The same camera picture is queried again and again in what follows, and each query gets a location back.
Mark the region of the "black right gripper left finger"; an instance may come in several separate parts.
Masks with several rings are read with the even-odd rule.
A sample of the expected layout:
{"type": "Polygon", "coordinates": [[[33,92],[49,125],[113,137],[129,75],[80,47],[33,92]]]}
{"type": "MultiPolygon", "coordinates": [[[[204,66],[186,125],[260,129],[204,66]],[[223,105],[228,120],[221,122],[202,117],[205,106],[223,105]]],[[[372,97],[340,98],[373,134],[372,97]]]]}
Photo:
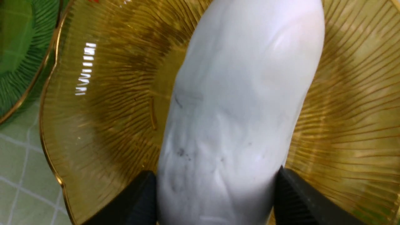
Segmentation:
{"type": "Polygon", "coordinates": [[[156,175],[141,171],[104,208],[87,220],[85,225],[155,225],[156,175]]]}

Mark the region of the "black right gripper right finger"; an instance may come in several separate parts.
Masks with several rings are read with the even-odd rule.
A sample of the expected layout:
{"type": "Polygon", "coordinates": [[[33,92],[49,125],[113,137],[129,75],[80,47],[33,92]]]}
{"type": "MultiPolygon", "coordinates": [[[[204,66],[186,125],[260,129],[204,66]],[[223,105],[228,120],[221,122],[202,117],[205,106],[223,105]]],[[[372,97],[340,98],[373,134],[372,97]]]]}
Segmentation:
{"type": "Polygon", "coordinates": [[[364,225],[295,171],[281,167],[274,194],[276,225],[364,225]]]}

